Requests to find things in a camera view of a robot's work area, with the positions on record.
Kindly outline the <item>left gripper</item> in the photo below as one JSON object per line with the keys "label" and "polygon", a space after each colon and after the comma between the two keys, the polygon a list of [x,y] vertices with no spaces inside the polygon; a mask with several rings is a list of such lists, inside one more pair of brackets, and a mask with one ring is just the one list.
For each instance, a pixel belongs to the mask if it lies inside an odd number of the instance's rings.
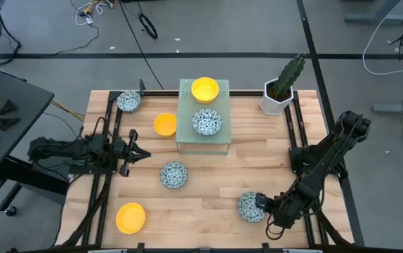
{"label": "left gripper", "polygon": [[124,163],[121,165],[119,173],[121,176],[128,177],[130,163],[135,164],[136,162],[146,159],[149,157],[150,152],[140,148],[136,140],[138,138],[138,133],[135,129],[131,129],[128,134],[129,141],[126,143],[121,137],[116,137],[112,142],[112,156],[116,160],[123,160]]}

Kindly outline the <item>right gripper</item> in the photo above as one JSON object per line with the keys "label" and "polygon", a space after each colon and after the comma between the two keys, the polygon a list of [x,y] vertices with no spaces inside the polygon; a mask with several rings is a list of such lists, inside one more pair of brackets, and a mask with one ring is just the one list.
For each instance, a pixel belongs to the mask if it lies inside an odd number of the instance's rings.
{"label": "right gripper", "polygon": [[291,228],[295,220],[311,216],[314,205],[314,188],[308,184],[291,186],[273,199],[263,193],[256,193],[256,206],[273,217],[273,224]]}

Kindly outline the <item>teal floral patterned bowl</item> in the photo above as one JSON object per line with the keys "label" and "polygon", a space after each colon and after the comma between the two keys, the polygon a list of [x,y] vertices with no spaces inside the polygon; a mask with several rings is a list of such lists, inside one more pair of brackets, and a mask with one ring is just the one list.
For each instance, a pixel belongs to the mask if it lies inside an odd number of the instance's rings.
{"label": "teal floral patterned bowl", "polygon": [[134,112],[140,107],[141,96],[137,91],[125,91],[117,97],[117,107],[124,112]]}
{"label": "teal floral patterned bowl", "polygon": [[177,161],[167,162],[159,173],[161,184],[169,189],[181,188],[188,178],[186,166]]}
{"label": "teal floral patterned bowl", "polygon": [[192,116],[194,130],[203,136],[212,136],[220,131],[223,125],[220,114],[213,110],[204,108],[195,112]]}
{"label": "teal floral patterned bowl", "polygon": [[256,195],[257,192],[245,192],[237,203],[239,215],[250,223],[261,222],[266,216],[264,210],[256,206]]}

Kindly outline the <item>green perforated metal shelf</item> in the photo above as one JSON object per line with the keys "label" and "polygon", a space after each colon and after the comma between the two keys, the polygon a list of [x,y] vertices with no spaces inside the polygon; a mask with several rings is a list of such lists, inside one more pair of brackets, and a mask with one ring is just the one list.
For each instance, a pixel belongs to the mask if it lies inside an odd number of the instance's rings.
{"label": "green perforated metal shelf", "polygon": [[[212,103],[202,104],[191,92],[194,79],[181,79],[178,92],[176,145],[180,154],[227,155],[232,142],[230,118],[230,86],[227,79],[216,80],[220,91]],[[220,129],[205,136],[193,127],[192,118],[203,109],[215,110],[222,120]]]}

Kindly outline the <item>white hexagonal plant pot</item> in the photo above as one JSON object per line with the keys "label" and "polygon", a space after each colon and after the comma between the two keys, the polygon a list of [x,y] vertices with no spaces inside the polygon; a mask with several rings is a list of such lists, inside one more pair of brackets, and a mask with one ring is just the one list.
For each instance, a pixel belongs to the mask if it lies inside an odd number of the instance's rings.
{"label": "white hexagonal plant pot", "polygon": [[279,101],[268,96],[268,91],[270,90],[270,85],[275,83],[278,78],[272,79],[264,84],[264,92],[263,97],[259,102],[259,106],[264,114],[277,116],[281,115],[284,109],[289,105],[289,103],[293,100],[293,88],[289,89],[289,94],[286,99]]}

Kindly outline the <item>green cactus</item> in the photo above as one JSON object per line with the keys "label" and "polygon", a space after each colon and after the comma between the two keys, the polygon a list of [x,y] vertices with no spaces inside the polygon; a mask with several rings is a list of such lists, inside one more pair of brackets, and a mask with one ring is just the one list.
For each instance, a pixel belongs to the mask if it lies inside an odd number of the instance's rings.
{"label": "green cactus", "polygon": [[267,90],[267,95],[274,100],[286,100],[291,93],[291,87],[305,67],[306,55],[299,53],[284,67],[278,79]]}

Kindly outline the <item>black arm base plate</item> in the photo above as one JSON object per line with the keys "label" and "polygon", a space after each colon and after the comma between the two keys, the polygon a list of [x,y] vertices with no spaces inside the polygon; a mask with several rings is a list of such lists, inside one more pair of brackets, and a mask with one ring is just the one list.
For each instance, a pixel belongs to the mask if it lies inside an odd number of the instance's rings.
{"label": "black arm base plate", "polygon": [[72,160],[69,163],[70,174],[114,174],[116,168],[111,164],[96,164],[94,162],[89,162],[86,160]]}
{"label": "black arm base plate", "polygon": [[[313,145],[302,148],[290,148],[289,157],[291,161],[292,172],[296,176],[307,172],[315,165],[315,162],[320,161],[321,152],[316,151]],[[343,164],[343,159],[340,158],[329,165],[329,173],[336,175],[338,178],[344,179],[348,176],[348,171]]]}

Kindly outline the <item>black aluminium rig frame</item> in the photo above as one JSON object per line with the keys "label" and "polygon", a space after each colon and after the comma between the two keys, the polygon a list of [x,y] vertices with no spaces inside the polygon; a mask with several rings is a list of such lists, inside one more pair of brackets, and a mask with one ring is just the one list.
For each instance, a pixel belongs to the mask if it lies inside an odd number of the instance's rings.
{"label": "black aluminium rig frame", "polygon": [[[178,110],[177,91],[147,91],[140,109],[113,119],[123,137],[131,129],[138,145],[151,157],[133,164],[128,177],[114,175],[104,216],[95,216],[89,240],[105,248],[259,248],[267,242],[265,222],[249,223],[237,210],[247,191],[273,196],[286,190],[295,176],[290,169],[289,130],[284,116],[267,116],[259,108],[259,90],[230,93],[232,142],[227,155],[180,154],[174,138],[153,128],[161,113]],[[161,168],[183,163],[185,185],[169,189],[161,184]],[[145,223],[134,234],[117,229],[118,210],[128,202],[145,210]]]}

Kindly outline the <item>black triangular bracket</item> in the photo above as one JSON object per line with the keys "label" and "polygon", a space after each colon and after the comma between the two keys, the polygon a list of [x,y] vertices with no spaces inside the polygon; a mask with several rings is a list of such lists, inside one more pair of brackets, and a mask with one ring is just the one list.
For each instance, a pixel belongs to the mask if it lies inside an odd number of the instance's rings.
{"label": "black triangular bracket", "polygon": [[18,107],[15,105],[15,103],[9,99],[6,99],[5,103],[0,109],[0,115],[5,115],[9,112],[16,111]]}
{"label": "black triangular bracket", "polygon": [[17,124],[20,121],[20,118],[0,118],[0,130],[7,131],[13,125]]}

